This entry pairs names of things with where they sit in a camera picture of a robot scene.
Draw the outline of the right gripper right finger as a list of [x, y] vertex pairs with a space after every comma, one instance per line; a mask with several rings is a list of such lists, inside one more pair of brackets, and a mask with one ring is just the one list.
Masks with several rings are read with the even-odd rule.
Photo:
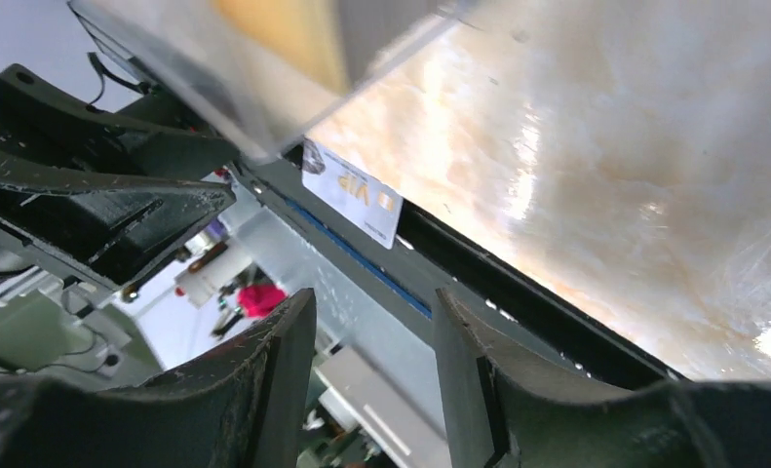
[[627, 390], [573, 373], [438, 290], [434, 348], [456, 467], [771, 467], [771, 381]]

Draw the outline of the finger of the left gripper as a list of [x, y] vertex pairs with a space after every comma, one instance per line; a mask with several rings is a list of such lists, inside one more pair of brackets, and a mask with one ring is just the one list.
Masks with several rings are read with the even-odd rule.
[[169, 263], [234, 203], [208, 175], [237, 156], [220, 138], [147, 144], [97, 168], [0, 148], [0, 285], [40, 268], [115, 292]]
[[185, 180], [240, 156], [166, 92], [108, 112], [16, 63], [0, 72], [0, 150], [67, 169]]

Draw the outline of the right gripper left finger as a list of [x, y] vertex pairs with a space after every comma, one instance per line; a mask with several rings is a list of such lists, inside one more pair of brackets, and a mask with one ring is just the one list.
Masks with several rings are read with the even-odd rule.
[[138, 386], [90, 391], [0, 376], [0, 467], [292, 467], [305, 418], [317, 300], [265, 319]]

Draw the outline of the clear plastic card box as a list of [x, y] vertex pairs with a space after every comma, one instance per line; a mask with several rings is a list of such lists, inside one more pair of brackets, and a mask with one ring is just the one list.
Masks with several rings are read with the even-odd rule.
[[256, 162], [449, 29], [465, 1], [335, 1], [351, 89], [333, 92], [244, 35], [215, 1], [73, 1], [100, 49], [183, 100]]

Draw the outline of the silver credit card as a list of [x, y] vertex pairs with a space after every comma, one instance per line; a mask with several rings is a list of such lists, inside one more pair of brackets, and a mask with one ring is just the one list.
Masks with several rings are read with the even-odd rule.
[[323, 145], [303, 141], [302, 184], [386, 249], [394, 245], [403, 197]]

